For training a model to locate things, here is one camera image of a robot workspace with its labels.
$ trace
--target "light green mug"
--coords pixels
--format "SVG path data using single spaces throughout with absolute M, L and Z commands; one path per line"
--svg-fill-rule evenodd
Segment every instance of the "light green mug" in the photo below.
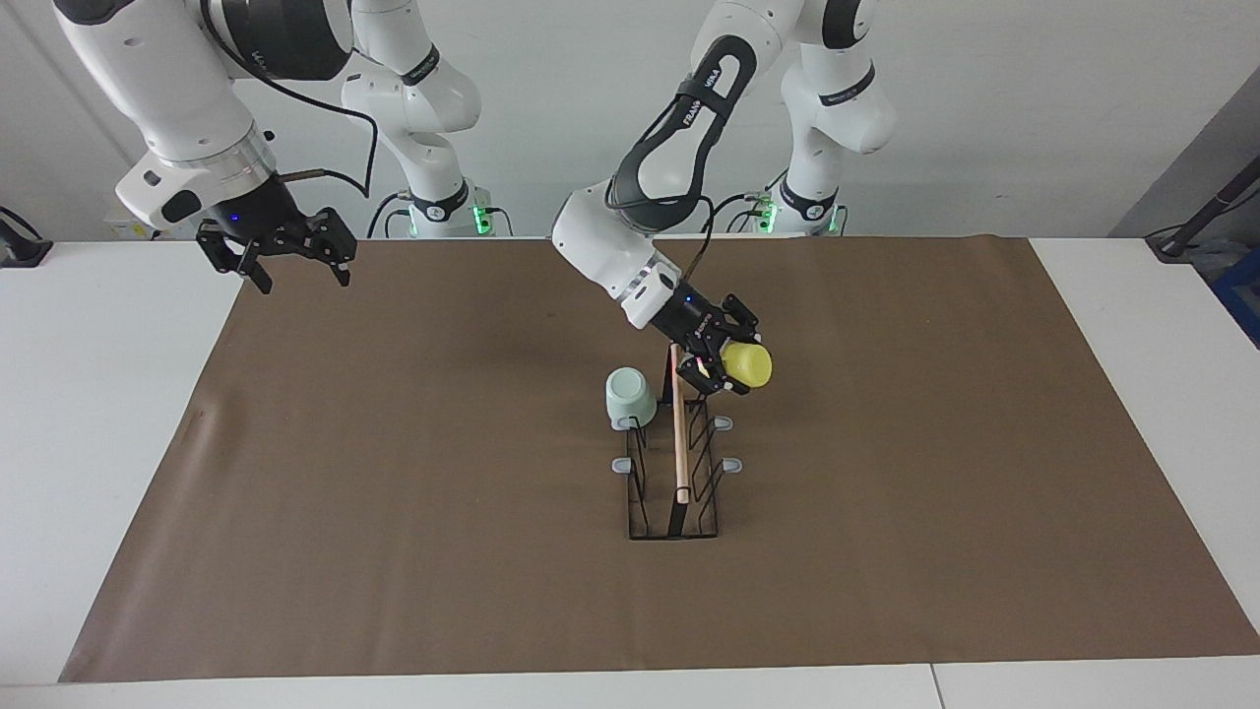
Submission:
M 622 368 L 611 375 L 604 387 L 604 399 L 609 407 L 609 419 L 616 431 L 646 427 L 656 416 L 656 398 L 648 387 L 648 379 L 634 368 Z

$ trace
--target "brown paper sheet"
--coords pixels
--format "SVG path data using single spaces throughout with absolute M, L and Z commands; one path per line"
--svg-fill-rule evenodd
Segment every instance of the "brown paper sheet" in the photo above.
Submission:
M 625 539 L 602 384 L 665 341 L 549 243 L 268 267 L 64 681 L 1260 652 L 1026 242 L 714 244 L 776 377 L 696 543 Z

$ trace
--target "wooden handle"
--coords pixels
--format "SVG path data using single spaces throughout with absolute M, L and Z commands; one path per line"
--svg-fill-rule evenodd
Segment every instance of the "wooden handle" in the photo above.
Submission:
M 673 354 L 670 358 L 673 361 L 673 373 L 669 382 L 674 393 L 674 475 L 678 479 L 678 504 L 690 505 L 690 466 L 687 463 L 690 437 L 687 436 L 687 402 L 683 399 L 683 380 L 678 377 L 678 365 L 683 361 L 683 348 L 674 344 L 669 350 Z

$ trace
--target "white tabletop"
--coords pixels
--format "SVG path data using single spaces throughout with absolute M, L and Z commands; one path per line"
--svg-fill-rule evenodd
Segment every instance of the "white tabletop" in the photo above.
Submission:
M 1260 353 L 1142 242 L 1033 243 L 1260 627 Z M 0 706 L 1260 706 L 1260 657 L 49 686 L 238 288 L 192 243 L 0 271 L 0 363 L 24 364 L 0 389 Z

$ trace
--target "green indicator light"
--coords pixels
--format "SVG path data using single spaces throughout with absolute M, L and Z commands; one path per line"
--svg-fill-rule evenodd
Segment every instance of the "green indicator light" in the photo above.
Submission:
M 772 233 L 775 230 L 775 219 L 779 217 L 779 205 L 774 201 L 764 205 L 761 212 L 761 223 L 759 224 L 761 233 Z
M 476 232 L 483 235 L 490 233 L 490 229 L 494 228 L 490 223 L 490 214 L 480 204 L 472 205 L 472 220 L 476 222 Z

